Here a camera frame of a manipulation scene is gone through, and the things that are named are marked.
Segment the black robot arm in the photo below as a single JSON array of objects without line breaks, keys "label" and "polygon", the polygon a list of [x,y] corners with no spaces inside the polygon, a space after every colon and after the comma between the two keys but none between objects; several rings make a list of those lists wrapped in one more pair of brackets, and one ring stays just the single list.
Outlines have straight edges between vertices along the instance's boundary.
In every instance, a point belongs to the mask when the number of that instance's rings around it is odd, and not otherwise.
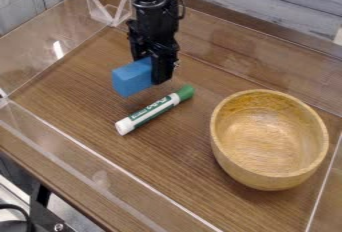
[{"label": "black robot arm", "polygon": [[178,62],[178,0],[134,0],[136,18],[127,21],[134,60],[151,58],[151,80],[159,85],[172,78]]}]

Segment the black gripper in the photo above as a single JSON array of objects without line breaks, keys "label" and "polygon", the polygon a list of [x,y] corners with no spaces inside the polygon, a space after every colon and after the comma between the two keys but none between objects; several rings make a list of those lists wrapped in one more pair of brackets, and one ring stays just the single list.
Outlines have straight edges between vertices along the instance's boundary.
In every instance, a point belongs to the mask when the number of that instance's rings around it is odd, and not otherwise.
[{"label": "black gripper", "polygon": [[152,83],[159,85],[172,78],[178,62],[179,4],[171,0],[163,7],[136,12],[136,18],[127,21],[131,54],[135,60],[151,54]]}]

